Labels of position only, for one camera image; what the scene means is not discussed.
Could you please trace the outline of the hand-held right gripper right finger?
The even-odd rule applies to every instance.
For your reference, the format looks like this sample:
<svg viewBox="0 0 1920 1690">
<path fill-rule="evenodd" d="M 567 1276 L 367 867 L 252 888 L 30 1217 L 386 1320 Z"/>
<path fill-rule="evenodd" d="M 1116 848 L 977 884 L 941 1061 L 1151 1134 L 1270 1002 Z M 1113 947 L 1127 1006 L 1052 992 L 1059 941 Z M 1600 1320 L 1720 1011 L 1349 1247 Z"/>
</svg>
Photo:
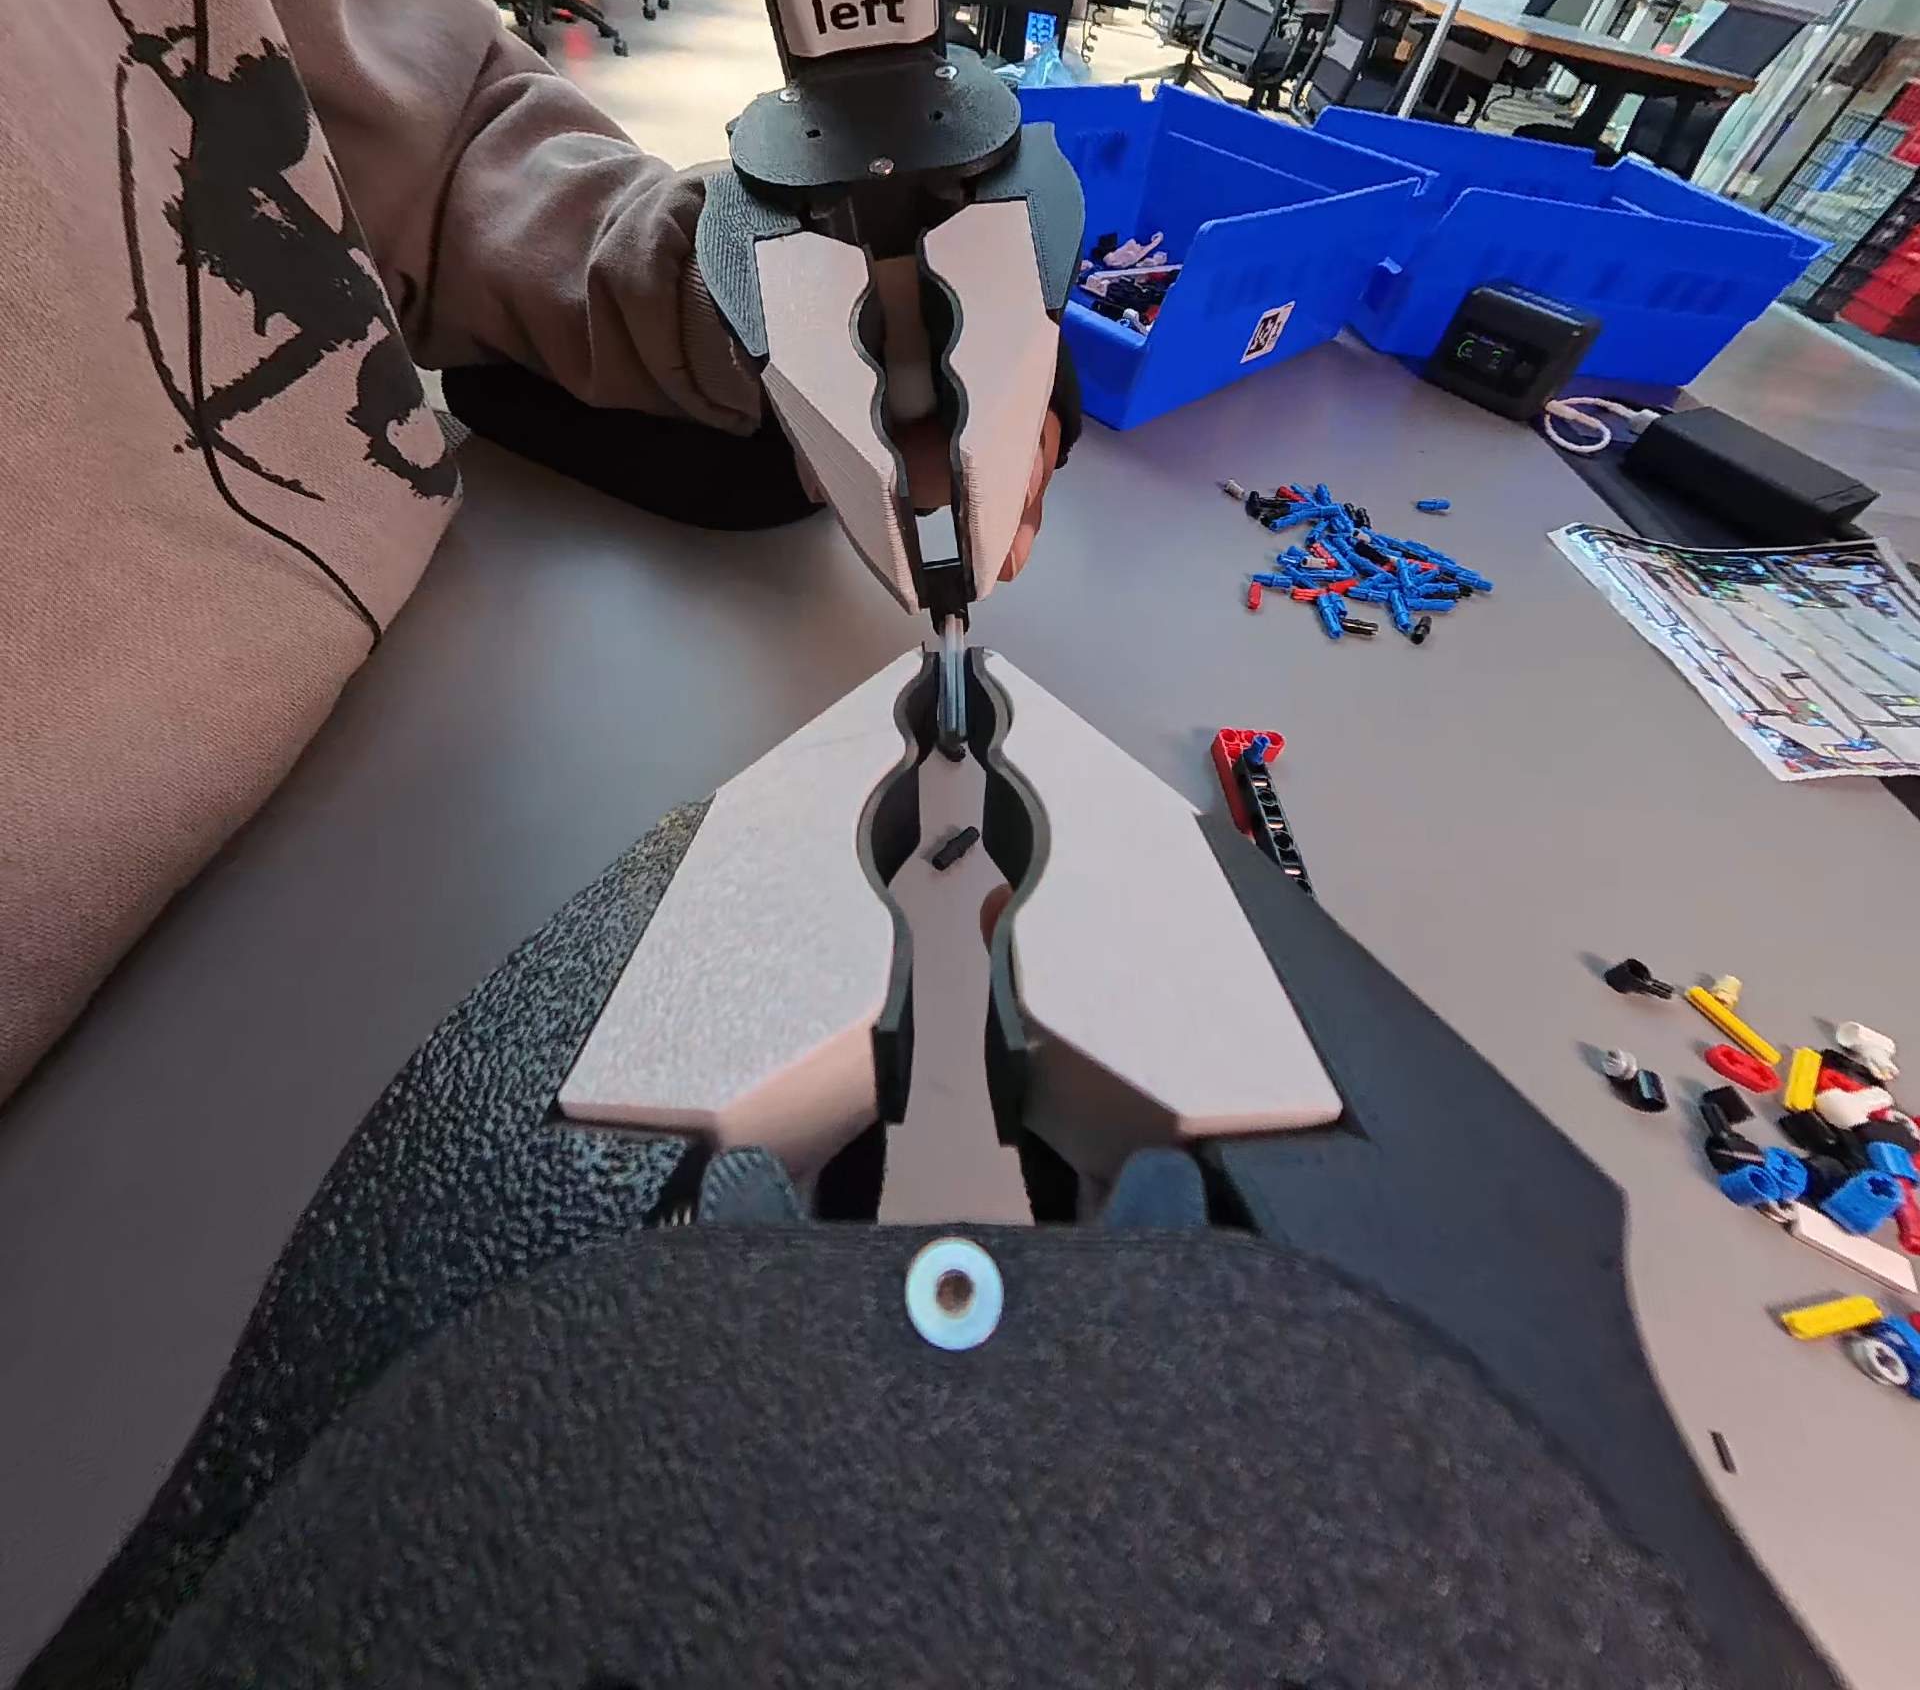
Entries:
<svg viewBox="0 0 1920 1690">
<path fill-rule="evenodd" d="M 996 652 L 969 654 L 987 1082 L 1033 1217 L 1143 1149 L 1322 1132 L 1342 1098 L 1201 812 Z"/>
</svg>

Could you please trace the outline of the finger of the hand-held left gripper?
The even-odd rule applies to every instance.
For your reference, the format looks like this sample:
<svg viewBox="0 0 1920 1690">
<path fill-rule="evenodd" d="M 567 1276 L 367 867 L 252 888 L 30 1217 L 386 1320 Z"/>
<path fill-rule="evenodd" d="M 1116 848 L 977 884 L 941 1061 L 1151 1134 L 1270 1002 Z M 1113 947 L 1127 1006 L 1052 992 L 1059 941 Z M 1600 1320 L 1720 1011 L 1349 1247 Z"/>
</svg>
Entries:
<svg viewBox="0 0 1920 1690">
<path fill-rule="evenodd" d="M 944 375 L 958 387 L 958 490 L 972 580 L 994 589 L 1029 508 L 1055 382 L 1059 325 L 1025 201 L 980 201 L 923 238 L 952 308 Z"/>
<path fill-rule="evenodd" d="M 851 549 L 904 611 L 918 611 L 900 454 L 881 428 L 885 375 L 859 334 L 859 314 L 874 299 L 865 249 L 793 233 L 760 238 L 755 261 L 769 342 L 766 390 L 781 428 Z"/>
</svg>

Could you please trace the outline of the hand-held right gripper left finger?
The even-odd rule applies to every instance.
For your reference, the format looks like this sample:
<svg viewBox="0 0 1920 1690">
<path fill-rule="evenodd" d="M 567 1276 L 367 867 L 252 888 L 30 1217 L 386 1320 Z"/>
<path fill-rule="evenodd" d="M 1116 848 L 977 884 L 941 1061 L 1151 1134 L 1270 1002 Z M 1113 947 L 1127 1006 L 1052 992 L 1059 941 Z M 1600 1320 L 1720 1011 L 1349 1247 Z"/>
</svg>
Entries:
<svg viewBox="0 0 1920 1690">
<path fill-rule="evenodd" d="M 716 790 L 560 1088 L 567 1125 L 766 1149 L 878 1217 L 918 1050 L 938 662 L 910 652 Z"/>
</svg>

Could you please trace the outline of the person's left forearm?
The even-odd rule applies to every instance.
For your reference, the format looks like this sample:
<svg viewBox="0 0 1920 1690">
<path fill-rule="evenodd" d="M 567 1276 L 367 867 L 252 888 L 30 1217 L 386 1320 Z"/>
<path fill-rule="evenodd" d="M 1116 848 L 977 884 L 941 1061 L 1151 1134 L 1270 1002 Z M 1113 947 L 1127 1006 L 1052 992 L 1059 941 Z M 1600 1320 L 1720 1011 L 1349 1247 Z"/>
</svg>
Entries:
<svg viewBox="0 0 1920 1690">
<path fill-rule="evenodd" d="M 598 410 L 748 436 L 758 364 L 697 268 L 709 185 L 644 153 L 577 85 L 497 36 L 454 127 L 421 291 L 428 368 L 514 364 Z"/>
</svg>

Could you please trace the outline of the black lego beam assembly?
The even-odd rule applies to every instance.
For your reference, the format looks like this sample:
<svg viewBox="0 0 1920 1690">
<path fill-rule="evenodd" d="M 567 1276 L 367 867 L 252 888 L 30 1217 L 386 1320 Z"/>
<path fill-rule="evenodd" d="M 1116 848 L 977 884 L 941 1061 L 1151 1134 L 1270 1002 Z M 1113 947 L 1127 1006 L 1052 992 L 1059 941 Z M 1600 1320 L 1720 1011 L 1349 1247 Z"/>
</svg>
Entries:
<svg viewBox="0 0 1920 1690">
<path fill-rule="evenodd" d="M 1223 728 L 1216 732 L 1211 753 L 1213 770 L 1235 828 L 1273 861 L 1289 881 L 1314 897 L 1304 852 L 1284 812 L 1273 764 L 1284 756 L 1287 741 L 1273 729 Z"/>
</svg>

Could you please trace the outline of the pile of blue lego pins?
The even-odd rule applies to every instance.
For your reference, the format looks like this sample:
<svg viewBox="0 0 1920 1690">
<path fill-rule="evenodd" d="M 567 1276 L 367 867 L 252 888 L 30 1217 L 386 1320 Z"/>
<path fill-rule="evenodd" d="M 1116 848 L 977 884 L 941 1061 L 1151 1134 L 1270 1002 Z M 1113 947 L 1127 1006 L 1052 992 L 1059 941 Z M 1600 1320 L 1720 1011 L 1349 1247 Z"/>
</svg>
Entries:
<svg viewBox="0 0 1920 1690">
<path fill-rule="evenodd" d="M 1337 498 L 1327 482 L 1280 482 L 1273 490 L 1217 482 L 1221 493 L 1280 549 L 1243 580 L 1240 604 L 1295 604 L 1333 642 L 1369 642 L 1383 629 L 1426 645 L 1438 618 L 1491 596 L 1491 578 L 1413 538 L 1372 524 L 1365 504 Z"/>
</svg>

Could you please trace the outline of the pile of mixed colour lego pieces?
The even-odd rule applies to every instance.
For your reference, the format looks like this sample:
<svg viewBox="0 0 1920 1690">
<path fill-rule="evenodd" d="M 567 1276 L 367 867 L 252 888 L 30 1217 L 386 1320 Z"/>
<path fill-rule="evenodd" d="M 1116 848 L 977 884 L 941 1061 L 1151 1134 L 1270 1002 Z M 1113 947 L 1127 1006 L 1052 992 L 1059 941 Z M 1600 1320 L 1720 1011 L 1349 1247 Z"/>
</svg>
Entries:
<svg viewBox="0 0 1920 1690">
<path fill-rule="evenodd" d="M 1742 1015 L 1738 980 L 1684 998 L 1720 1080 L 1695 1101 L 1720 1196 L 1863 1282 L 1788 1301 L 1773 1323 L 1918 1396 L 1918 1106 L 1899 1091 L 1899 1042 L 1848 1021 L 1824 1045 L 1780 1050 Z"/>
</svg>

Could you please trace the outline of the lego sticker sheet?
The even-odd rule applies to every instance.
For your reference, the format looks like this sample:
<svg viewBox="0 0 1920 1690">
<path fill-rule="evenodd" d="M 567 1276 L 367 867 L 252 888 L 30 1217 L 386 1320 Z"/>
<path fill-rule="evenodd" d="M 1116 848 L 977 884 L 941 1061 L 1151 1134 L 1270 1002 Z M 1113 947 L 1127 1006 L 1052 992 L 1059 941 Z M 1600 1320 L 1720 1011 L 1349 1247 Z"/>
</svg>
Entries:
<svg viewBox="0 0 1920 1690">
<path fill-rule="evenodd" d="M 1883 540 L 1688 549 L 1588 524 L 1548 540 L 1773 778 L 1918 776 L 1918 576 Z"/>
</svg>

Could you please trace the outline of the person's left hand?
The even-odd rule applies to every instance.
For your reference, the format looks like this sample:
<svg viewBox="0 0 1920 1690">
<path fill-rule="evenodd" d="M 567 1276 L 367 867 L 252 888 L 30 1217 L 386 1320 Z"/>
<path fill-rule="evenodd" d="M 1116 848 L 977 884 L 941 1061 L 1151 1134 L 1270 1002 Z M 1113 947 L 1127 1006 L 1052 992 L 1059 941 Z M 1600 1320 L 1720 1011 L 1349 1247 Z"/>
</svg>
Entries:
<svg viewBox="0 0 1920 1690">
<path fill-rule="evenodd" d="M 987 596 L 991 589 L 996 589 L 999 584 L 1011 584 L 1021 576 L 1021 570 L 1029 563 L 1037 538 L 1038 538 L 1038 528 L 1041 528 L 1041 521 L 1044 521 L 1044 493 L 1048 493 L 1048 482 L 1051 482 L 1051 477 L 1041 471 L 1044 460 L 1048 460 L 1044 455 L 1037 459 L 1037 470 L 1029 479 L 1029 496 L 1021 508 L 1021 524 L 1014 528 L 1009 550 L 1007 550 L 999 573 L 987 584 L 980 587 L 977 596 Z"/>
</svg>

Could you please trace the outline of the large blue plastic bin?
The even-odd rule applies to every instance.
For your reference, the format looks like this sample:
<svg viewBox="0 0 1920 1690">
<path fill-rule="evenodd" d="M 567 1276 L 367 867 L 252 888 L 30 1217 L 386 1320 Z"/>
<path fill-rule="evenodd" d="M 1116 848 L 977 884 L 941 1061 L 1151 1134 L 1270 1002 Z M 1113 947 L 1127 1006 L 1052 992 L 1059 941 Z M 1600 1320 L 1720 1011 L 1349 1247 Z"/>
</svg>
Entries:
<svg viewBox="0 0 1920 1690">
<path fill-rule="evenodd" d="M 1638 158 L 1353 108 L 1318 131 L 1424 173 L 1353 308 L 1363 342 L 1413 365 L 1467 291 L 1520 284 L 1597 318 L 1588 376 L 1689 384 L 1825 253 Z"/>
<path fill-rule="evenodd" d="M 1070 299 L 1082 412 L 1116 432 L 1334 340 L 1426 186 L 1421 166 L 1174 86 L 1022 90 L 1021 106 L 1079 177 L 1082 261 L 1116 237 L 1174 265 L 1140 329 Z"/>
</svg>

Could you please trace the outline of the black charger with display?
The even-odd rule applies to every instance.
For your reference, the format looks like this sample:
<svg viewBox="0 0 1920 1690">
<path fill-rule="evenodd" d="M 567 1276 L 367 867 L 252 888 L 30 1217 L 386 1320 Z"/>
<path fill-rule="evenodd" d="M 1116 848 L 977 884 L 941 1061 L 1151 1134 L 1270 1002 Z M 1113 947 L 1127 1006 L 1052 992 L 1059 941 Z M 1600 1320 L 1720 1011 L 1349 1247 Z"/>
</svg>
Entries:
<svg viewBox="0 0 1920 1690">
<path fill-rule="evenodd" d="M 1514 424 L 1536 421 L 1590 359 L 1603 319 L 1521 284 L 1476 284 L 1421 376 Z"/>
</svg>

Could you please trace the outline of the wooden office desk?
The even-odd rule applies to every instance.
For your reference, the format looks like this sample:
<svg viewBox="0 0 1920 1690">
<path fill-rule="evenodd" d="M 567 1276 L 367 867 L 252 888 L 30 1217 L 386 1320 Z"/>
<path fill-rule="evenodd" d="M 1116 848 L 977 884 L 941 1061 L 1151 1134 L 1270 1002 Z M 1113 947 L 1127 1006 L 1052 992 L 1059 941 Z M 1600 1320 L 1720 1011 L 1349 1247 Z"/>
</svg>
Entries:
<svg viewBox="0 0 1920 1690">
<path fill-rule="evenodd" d="M 1506 96 L 1529 96 L 1552 75 L 1569 75 L 1575 86 L 1574 116 L 1548 123 L 1552 142 L 1605 153 L 1624 102 L 1665 102 L 1668 120 L 1646 144 L 1646 154 L 1659 158 L 1699 113 L 1723 116 L 1760 85 L 1758 66 L 1726 68 L 1635 49 L 1571 21 L 1483 9 L 1459 9 L 1444 21 L 1444 10 L 1444 0 L 1381 0 L 1369 36 L 1327 30 L 1333 90 L 1304 79 L 1291 113 L 1316 123 L 1329 108 L 1407 108 L 1413 120 L 1476 127 Z"/>
</svg>

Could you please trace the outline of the person's beige sweatshirt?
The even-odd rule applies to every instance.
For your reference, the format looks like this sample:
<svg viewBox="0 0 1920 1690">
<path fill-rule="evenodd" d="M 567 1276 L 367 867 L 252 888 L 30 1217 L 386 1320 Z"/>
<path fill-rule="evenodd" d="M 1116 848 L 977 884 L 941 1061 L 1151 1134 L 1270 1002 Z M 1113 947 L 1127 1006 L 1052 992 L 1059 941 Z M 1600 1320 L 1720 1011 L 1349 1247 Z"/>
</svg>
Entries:
<svg viewBox="0 0 1920 1690">
<path fill-rule="evenodd" d="M 298 18 L 3 0 L 3 1097 L 312 741 L 462 477 Z"/>
</svg>

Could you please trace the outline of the black power brick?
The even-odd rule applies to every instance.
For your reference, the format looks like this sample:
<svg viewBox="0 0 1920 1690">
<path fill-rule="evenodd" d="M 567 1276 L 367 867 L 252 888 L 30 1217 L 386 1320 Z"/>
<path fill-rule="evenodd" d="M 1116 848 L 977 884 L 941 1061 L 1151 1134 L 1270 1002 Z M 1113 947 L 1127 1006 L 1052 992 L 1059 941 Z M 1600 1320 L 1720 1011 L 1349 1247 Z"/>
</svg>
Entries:
<svg viewBox="0 0 1920 1690">
<path fill-rule="evenodd" d="M 1828 544 L 1860 531 L 1870 482 L 1723 412 L 1658 412 L 1621 454 L 1621 475 L 1693 502 L 1756 544 Z"/>
</svg>

